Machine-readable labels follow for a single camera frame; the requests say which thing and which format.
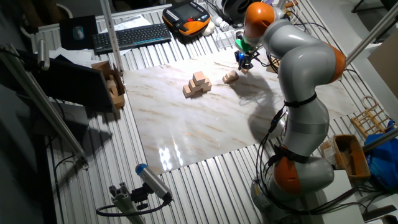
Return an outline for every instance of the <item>gray robot arm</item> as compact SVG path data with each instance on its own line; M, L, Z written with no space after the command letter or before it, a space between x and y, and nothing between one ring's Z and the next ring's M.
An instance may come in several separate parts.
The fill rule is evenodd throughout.
M280 59L279 83L289 112L283 156L274 164L269 189L276 199L288 201L325 188L334 179L326 160L310 156L323 142L329 127L326 106L315 87L335 81L345 69L345 56L308 35L263 2L246 11L244 42L263 44Z

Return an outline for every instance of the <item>cable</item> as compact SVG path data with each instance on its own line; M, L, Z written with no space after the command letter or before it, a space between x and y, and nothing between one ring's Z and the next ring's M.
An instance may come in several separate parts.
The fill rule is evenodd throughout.
M67 160L67 159L70 159L70 158L72 158L73 156L75 156L75 155L73 154L73 155L71 155L71 156L69 156L69 157L66 157L66 158L62 159L62 160L55 166L54 172L57 170L57 167L58 167L63 161L65 161L65 160Z
M16 58L18 58L18 59L21 59L21 60L24 61L26 64L29 64L29 65L31 65L31 66L33 66L33 67L35 67L35 68L41 68L38 64L32 63L32 61L27 60L26 58L21 57L21 56L18 55L18 54L14 54L14 53L12 53L12 52L10 52L10 51L8 51L8 50L5 50L5 49L3 49L3 48L0 48L0 52L4 52L4 53L9 54L9 55L12 55L12 56L14 56L14 57L16 57Z
M52 167L55 167L55 163L54 163L54 153L52 150L52 145L51 142L53 141L53 139L56 137L57 135L55 135L50 142L47 145L50 145L50 152L51 152L51 158L52 158ZM61 219L62 219L62 223L65 224L65 221L63 220L63 212L62 212L62 204L61 204L61 196L60 196L60 189L58 186L58 177L57 177L57 172L54 172L54 179L55 179L55 189L57 191L57 197L58 197L58 203L60 206L60 212L61 212Z
M253 58L254 60L257 60L258 62L260 62L260 64L261 64L261 66L263 66L263 67L268 67L268 66L270 66L271 64L266 64L266 63L264 63L264 62L262 62L260 59L258 59L257 57L254 57Z
M371 200L371 201L368 203L368 205L366 206L365 211L363 212L362 215L366 215L366 214L368 213L368 208L369 208L369 206L372 204L372 202L373 202L376 198L382 196L383 194L384 194L384 192L381 193L381 194L379 194L379 195L374 196L374 197L372 198L372 200Z
M62 109L62 107L61 107L61 104L58 102L57 99L55 99L55 98L53 98L53 99L54 99L54 101L58 104L59 108L61 109L61 112L62 112L62 119L63 119L63 121L65 122L65 112L63 112L63 109Z
M266 52L266 56L267 56L267 59L269 62L269 66L271 66L271 68L274 70L274 72L276 74L278 74L279 68L276 65L279 66L279 60L277 60L276 58L272 59L272 56L269 52Z
M149 214L152 212L156 212L159 211L160 209L162 209L164 206L168 205L171 201L169 202L163 202L162 205L160 205L157 208L153 208L153 209L149 209L146 211L142 211L142 212L129 212L129 213L106 213L106 212L101 212L101 210L105 210L108 208L116 208L115 205L107 205L101 208L97 208L97 210L95 210L95 213L97 213L97 215L101 215L104 217L129 217L129 216L136 216L136 215L145 215L145 214Z
M354 187L352 189L349 189L347 192L341 194L339 197L324 203L323 205L318 206L317 208L313 208L311 210L297 210L291 207L286 206L285 204L283 204L282 202L278 201L271 193L271 191L268 188L268 185L266 184L267 181L264 181L264 177L266 178L269 172L269 169L272 167L272 165L270 166L270 160L268 160L265 164L264 167L262 167L262 155L264 153L264 147L265 144L268 140L268 137L270 135L271 132L273 132L273 130L275 129L277 123L280 121L280 119L285 115L285 113L283 113L283 109L280 109L278 111L278 113L274 116L274 118L272 119L271 122L271 127L268 130L268 133L264 136L263 140L260 143L259 149L257 151L257 160L256 160L256 177L258 181L261 181L262 183L262 187L261 184L259 184L261 191L264 193L264 195L278 208L285 210L286 212L289 212L291 214L294 215L320 215L320 214L324 214L327 212L331 212L334 211L336 209L339 209L341 207L345 207L345 206L349 206L349 205L360 205L363 206L365 208L365 211L367 211L367 207L364 206L361 203L358 202L351 202L351 203L345 203L345 204L341 204L341 205L337 205L338 203L342 202L343 200L347 199L348 197L350 197L351 195L353 195L355 192L357 192L358 190L363 190L363 191L368 191L368 192L374 192L377 189L370 187L370 186L366 186L366 185L360 185L357 187Z

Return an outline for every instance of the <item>wooden block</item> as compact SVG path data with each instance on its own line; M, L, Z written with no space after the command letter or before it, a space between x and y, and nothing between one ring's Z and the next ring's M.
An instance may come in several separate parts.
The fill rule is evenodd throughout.
M112 99L114 106L116 109L120 109L124 106L124 97L123 96L117 96Z
M195 85L195 82L193 80L189 80L188 86L189 86L189 89L191 89L192 92L196 92L196 91L201 89L201 85L198 85L198 86Z
M195 72L193 74L192 80L195 83L195 85L201 85L201 84L204 84L204 82L206 80L206 76L205 76L205 74L203 74L202 71Z
M108 87L108 89L111 89L112 86L116 87L116 83L114 82L114 80L107 80L106 86Z
M116 88L116 86L112 86L111 91L114 96L119 96L118 89Z
M238 80L239 75L233 71L233 72L228 72L224 77L223 77L223 83L231 83L233 81Z
M184 93L184 96L185 96L186 98L191 97L191 96L195 93L195 92L192 92L191 89L189 89L189 86L188 86L188 85L185 85L185 86L182 88L182 92Z
M207 91L211 90L211 82L208 78L206 78L206 81L204 84L202 84L202 91L205 93Z
M247 73L249 73L249 69L242 69L241 72L246 75Z

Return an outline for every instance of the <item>white marble surface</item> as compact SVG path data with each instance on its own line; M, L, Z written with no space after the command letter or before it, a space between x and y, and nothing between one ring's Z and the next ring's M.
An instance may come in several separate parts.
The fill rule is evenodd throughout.
M247 75L224 84L237 68L234 50L125 73L124 82L148 165L156 174L178 169L261 140L283 106L277 75L258 62ZM266 62L264 51L260 59ZM182 87L203 73L211 91L186 99ZM330 119L355 112L342 85L317 88ZM273 137L280 135L275 130Z

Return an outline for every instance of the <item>keyboard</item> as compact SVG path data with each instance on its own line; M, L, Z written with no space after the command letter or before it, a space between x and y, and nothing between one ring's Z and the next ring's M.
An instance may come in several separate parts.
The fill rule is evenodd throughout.
M166 24L152 24L116 31L120 50L133 49L152 44L161 44L171 40ZM93 35L95 55L112 52L108 33Z

